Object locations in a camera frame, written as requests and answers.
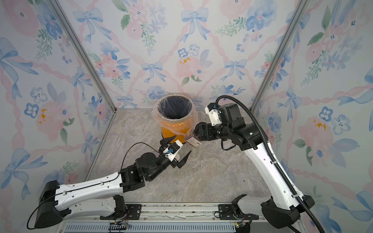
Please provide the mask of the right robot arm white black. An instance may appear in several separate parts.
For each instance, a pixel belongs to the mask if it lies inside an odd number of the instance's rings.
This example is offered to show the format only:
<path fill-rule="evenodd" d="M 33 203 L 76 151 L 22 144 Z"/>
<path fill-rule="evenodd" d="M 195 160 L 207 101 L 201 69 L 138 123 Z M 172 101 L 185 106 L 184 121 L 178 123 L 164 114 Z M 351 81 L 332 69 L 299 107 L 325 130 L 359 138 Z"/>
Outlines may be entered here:
<path fill-rule="evenodd" d="M 247 124 L 235 103 L 217 107 L 210 103 L 205 108 L 210 123 L 200 122 L 194 134 L 200 141 L 230 140 L 240 148 L 253 162 L 268 186 L 269 197 L 249 197 L 245 194 L 232 201 L 232 210 L 238 218 L 256 215 L 263 216 L 277 229 L 290 227 L 300 219 L 305 210 L 297 200 L 311 208 L 315 202 L 309 195 L 304 195 L 291 181 L 271 149 L 268 137 L 261 135 L 254 123 Z"/>

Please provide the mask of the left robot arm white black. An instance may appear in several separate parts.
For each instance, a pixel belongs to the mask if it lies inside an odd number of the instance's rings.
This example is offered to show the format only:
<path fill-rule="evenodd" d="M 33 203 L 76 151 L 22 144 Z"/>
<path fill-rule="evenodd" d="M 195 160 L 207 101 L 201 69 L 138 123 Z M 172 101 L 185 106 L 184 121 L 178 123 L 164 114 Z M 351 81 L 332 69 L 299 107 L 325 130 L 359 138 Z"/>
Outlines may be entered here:
<path fill-rule="evenodd" d="M 34 210 L 34 229 L 48 228 L 59 224 L 64 218 L 100 213 L 101 219 L 122 219 L 128 213 L 122 193 L 134 191 L 153 181 L 169 166 L 182 168 L 189 157 L 178 155 L 183 144 L 172 136 L 160 141 L 156 153 L 147 152 L 133 165 L 91 181 L 60 184 L 57 180 L 45 184 Z"/>

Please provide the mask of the labelled flower tea jar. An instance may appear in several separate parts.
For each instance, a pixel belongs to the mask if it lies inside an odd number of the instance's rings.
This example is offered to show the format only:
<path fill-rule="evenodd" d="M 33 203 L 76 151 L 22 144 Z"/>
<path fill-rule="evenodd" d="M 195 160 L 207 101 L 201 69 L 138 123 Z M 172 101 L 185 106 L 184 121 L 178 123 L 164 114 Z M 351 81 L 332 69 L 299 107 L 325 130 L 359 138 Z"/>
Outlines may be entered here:
<path fill-rule="evenodd" d="M 202 142 L 194 135 L 186 137 L 185 141 L 195 148 L 202 145 Z"/>

